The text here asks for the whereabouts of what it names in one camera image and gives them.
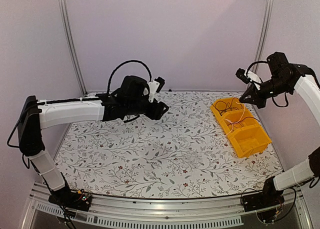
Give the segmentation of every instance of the patterned table surface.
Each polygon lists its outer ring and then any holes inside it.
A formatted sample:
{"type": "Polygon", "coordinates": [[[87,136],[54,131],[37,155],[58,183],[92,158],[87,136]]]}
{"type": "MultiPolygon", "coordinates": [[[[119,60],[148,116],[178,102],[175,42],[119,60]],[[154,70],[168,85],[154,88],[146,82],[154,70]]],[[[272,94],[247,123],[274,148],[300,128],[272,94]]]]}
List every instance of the patterned table surface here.
{"type": "MultiPolygon", "coordinates": [[[[202,198],[261,189],[282,168],[272,145],[237,158],[210,110],[236,92],[161,92],[159,121],[73,123],[55,163],[73,189],[138,198],[202,198]]],[[[251,105],[247,108],[256,117],[251,105]]]]}

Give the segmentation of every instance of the floral tablecloth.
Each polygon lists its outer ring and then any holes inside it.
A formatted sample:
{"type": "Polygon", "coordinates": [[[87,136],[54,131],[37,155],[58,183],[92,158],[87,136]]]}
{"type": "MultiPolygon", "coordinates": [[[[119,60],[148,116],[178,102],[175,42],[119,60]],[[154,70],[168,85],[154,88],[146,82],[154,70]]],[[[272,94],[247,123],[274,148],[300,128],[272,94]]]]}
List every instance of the floral tablecloth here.
{"type": "MultiPolygon", "coordinates": [[[[73,123],[55,160],[74,189],[138,198],[201,198],[261,189],[282,168],[272,145],[237,158],[210,110],[236,92],[161,92],[159,121],[73,123]]],[[[251,105],[246,105],[253,115],[251,105]]]]}

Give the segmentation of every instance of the robotic arm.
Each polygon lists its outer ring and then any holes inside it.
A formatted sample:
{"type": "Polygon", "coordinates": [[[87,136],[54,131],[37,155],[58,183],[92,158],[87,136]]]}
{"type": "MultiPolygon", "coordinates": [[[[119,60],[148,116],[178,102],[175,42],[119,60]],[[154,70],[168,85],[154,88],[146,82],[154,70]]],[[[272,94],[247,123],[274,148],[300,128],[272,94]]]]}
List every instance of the robotic arm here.
{"type": "Polygon", "coordinates": [[[41,130],[66,123],[81,121],[123,120],[125,116],[139,115],[159,120],[169,107],[154,99],[164,86],[165,80],[158,77],[147,83],[137,76],[126,76],[120,88],[111,94],[101,93],[85,98],[66,100],[37,100],[29,96],[17,122],[19,149],[35,170],[45,180],[51,196],[49,201],[62,207],[88,211],[91,194],[80,190],[72,192],[53,159],[45,150],[41,130]]]}
{"type": "MultiPolygon", "coordinates": [[[[260,109],[266,106],[268,98],[273,99],[282,93],[292,95],[296,91],[320,125],[320,85],[315,72],[306,65],[289,63],[282,52],[275,52],[262,63],[267,63],[270,68],[271,79],[268,81],[262,82],[249,71],[250,68],[246,71],[240,68],[236,72],[236,76],[244,83],[251,83],[239,101],[256,105],[260,109]]],[[[300,164],[268,178],[261,193],[243,196],[241,203],[246,211],[277,205],[284,201],[282,194],[285,189],[314,181],[317,177],[320,177],[320,147],[300,164]]]]}

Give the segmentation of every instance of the yellow plastic container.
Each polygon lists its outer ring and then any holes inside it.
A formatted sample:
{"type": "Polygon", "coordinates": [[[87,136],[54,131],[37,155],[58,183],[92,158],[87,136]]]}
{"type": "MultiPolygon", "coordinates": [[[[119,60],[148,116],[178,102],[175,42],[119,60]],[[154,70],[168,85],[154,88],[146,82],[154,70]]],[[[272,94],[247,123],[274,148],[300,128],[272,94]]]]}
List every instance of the yellow plastic container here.
{"type": "Polygon", "coordinates": [[[216,100],[210,107],[239,158],[262,153],[272,141],[236,97],[216,100]]]}

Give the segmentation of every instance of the white backdrop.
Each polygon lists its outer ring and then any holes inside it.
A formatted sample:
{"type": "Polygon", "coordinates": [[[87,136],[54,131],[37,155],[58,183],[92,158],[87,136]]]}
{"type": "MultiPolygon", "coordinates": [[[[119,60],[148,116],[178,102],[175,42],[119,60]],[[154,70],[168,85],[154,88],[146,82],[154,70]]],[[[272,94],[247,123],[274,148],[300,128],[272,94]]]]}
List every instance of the white backdrop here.
{"type": "MultiPolygon", "coordinates": [[[[112,70],[145,62],[166,89],[244,90],[235,77],[255,58],[266,0],[66,0],[71,31],[89,92],[105,91],[112,70]]],[[[137,64],[125,75],[148,78],[137,64]]]]}
{"type": "MultiPolygon", "coordinates": [[[[320,0],[274,0],[262,60],[284,52],[289,63],[305,64],[320,78],[320,0]]],[[[261,65],[258,74],[265,81],[269,68],[261,65]]],[[[275,99],[284,105],[284,95],[275,99]]],[[[296,93],[288,95],[289,107],[278,108],[271,99],[258,110],[285,169],[305,160],[320,146],[320,128],[307,105],[296,93]]],[[[314,228],[320,228],[320,184],[302,187],[314,228]]]]}

